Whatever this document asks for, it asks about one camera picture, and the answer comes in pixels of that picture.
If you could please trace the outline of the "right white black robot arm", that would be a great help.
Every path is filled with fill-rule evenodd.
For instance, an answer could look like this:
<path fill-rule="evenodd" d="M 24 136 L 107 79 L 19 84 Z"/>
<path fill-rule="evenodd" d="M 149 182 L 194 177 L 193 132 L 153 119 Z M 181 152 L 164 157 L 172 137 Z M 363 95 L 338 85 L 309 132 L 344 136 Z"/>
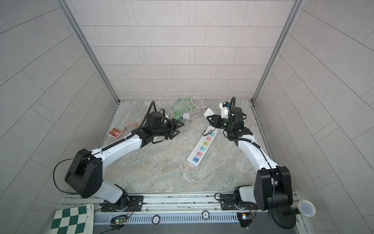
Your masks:
<path fill-rule="evenodd" d="M 234 142 L 249 158 L 257 170 L 255 184 L 238 186 L 233 202 L 238 209 L 252 205 L 262 211 L 287 207 L 293 204 L 290 171 L 280 167 L 257 144 L 251 130 L 244 125 L 246 114 L 235 105 L 236 99 L 220 103 L 221 114 L 208 108 L 204 116 L 213 128 L 222 129 L 226 138 Z"/>

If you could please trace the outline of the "white charger with black cable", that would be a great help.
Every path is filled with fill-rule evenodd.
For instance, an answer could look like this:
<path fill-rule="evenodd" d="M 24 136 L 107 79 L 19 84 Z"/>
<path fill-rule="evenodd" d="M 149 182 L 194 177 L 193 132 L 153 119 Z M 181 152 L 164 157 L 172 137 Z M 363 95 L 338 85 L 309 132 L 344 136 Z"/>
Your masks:
<path fill-rule="evenodd" d="M 205 111 L 205 113 L 204 113 L 204 116 L 205 116 L 206 118 L 209 117 L 209 116 L 213 116 L 213 115 L 215 115 L 215 113 L 214 113 L 213 110 L 210 109 L 210 108 L 208 108 L 208 109 Z"/>

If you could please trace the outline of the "long colourful socket power strip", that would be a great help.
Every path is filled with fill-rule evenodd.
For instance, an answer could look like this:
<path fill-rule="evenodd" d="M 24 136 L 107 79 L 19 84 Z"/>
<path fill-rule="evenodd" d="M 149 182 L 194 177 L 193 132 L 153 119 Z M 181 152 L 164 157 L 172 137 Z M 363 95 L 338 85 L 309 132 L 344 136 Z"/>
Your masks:
<path fill-rule="evenodd" d="M 198 140 L 196 146 L 187 158 L 191 167 L 198 167 L 219 133 L 219 129 L 209 126 Z"/>

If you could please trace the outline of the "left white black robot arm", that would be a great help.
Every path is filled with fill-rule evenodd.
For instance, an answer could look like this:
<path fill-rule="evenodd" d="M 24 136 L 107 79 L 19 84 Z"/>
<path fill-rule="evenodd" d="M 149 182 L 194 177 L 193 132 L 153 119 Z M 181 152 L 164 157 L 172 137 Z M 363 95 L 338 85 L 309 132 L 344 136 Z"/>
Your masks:
<path fill-rule="evenodd" d="M 102 199 L 105 209 L 124 211 L 130 207 L 127 191 L 116 184 L 106 182 L 103 179 L 103 170 L 132 151 L 149 143 L 156 144 L 157 137 L 172 140 L 183 126 L 181 121 L 167 118 L 164 110 L 158 111 L 152 101 L 139 127 L 130 134 L 99 149 L 82 149 L 74 158 L 70 158 L 71 165 L 64 181 L 73 189 L 73 195 L 80 195 L 83 199 Z"/>

